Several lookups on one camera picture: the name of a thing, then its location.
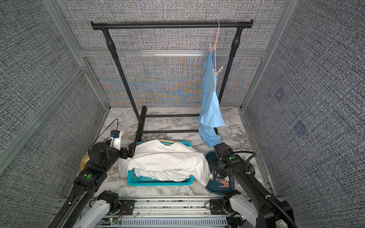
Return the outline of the white t-shirt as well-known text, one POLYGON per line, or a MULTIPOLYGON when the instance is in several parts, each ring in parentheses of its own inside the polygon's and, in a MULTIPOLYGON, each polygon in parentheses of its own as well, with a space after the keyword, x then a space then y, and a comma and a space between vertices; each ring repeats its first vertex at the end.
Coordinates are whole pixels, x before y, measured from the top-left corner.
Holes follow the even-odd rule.
POLYGON ((159 140, 152 140, 136 146, 133 158, 119 160, 119 176, 126 178, 128 171, 133 168, 136 169, 138 176, 143 175, 161 181, 182 181, 192 175, 202 186, 207 186, 213 177, 204 154, 178 142, 165 147, 159 140), (157 154, 156 157, 150 154, 158 148, 170 153, 157 154))

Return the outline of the yellow wooden hanger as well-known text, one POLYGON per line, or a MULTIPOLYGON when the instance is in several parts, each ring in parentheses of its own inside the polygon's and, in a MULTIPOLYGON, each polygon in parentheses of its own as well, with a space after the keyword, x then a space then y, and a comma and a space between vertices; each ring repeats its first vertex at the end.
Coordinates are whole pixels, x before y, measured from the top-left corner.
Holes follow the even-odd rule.
POLYGON ((159 140, 159 142, 161 142, 164 145, 172 145, 176 143, 176 141, 170 141, 170 140, 159 140))

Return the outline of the light blue t-shirt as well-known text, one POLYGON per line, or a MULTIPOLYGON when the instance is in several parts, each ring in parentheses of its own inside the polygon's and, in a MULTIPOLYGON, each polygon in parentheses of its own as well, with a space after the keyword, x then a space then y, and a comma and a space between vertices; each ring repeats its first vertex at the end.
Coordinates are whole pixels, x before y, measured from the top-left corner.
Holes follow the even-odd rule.
POLYGON ((214 147, 221 143, 221 137, 216 133, 215 129, 225 126, 216 93, 218 78, 215 71, 214 58, 215 52, 212 51, 204 64, 206 72, 203 79, 202 108, 198 118, 200 137, 209 147, 214 147))

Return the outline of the beige clothespin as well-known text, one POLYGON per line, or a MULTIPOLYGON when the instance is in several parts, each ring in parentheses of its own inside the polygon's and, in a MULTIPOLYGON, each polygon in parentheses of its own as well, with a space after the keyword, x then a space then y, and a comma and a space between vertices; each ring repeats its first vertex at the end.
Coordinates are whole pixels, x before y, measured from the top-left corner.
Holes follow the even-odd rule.
POLYGON ((223 70, 223 66, 220 67, 219 69, 214 69, 213 73, 217 77, 221 73, 222 70, 223 70))

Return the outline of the pink clothes hanger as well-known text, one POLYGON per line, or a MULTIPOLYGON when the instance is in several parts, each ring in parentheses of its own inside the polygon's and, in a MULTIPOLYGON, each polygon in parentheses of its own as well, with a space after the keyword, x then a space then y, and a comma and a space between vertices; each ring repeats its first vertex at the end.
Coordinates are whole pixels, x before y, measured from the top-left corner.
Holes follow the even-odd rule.
POLYGON ((218 21, 218 28, 217 28, 217 35, 216 35, 216 40, 215 40, 215 44, 214 44, 214 70, 217 71, 217 45, 218 45, 218 39, 219 39, 219 34, 220 34, 220 28, 221 28, 221 24, 220 21, 218 21))

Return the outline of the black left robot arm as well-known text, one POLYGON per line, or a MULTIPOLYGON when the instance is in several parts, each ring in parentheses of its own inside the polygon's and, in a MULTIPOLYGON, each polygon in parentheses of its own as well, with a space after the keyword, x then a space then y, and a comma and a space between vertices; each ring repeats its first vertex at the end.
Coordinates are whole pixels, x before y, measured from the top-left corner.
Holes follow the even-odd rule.
POLYGON ((133 158, 137 142, 128 148, 116 149, 111 141, 98 142, 88 151, 89 161, 75 178, 66 202, 50 223, 50 228, 71 228, 86 204, 93 198, 107 177, 107 171, 119 160, 133 158))

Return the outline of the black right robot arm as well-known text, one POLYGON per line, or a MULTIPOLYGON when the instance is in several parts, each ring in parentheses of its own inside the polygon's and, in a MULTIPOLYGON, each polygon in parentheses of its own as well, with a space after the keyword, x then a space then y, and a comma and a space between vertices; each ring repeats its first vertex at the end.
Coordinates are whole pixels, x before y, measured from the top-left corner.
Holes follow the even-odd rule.
POLYGON ((233 215, 240 214, 245 221, 255 228, 276 228, 282 220, 289 228, 296 228, 293 209, 288 202, 279 200, 256 179, 249 170, 250 160, 256 153, 250 152, 243 160, 225 143, 214 146, 215 159, 210 165, 220 177, 231 176, 243 188, 249 200, 238 191, 231 191, 224 196, 225 210, 233 215))

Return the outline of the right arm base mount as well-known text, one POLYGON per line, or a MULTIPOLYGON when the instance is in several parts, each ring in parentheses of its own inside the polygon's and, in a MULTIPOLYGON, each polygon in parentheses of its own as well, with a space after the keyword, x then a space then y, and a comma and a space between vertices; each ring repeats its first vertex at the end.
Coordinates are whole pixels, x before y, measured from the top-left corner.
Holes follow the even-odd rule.
POLYGON ((209 210, 212 215, 228 215, 224 209, 222 199, 210 199, 204 204, 204 207, 209 210))

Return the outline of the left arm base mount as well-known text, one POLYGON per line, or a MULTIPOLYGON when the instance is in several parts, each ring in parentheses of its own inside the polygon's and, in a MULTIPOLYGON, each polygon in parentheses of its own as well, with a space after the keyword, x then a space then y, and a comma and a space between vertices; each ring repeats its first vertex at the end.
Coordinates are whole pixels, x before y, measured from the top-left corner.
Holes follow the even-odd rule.
POLYGON ((116 215, 132 215, 135 207, 135 200, 133 199, 120 199, 117 203, 116 200, 111 202, 110 211, 107 215, 116 216, 116 215))

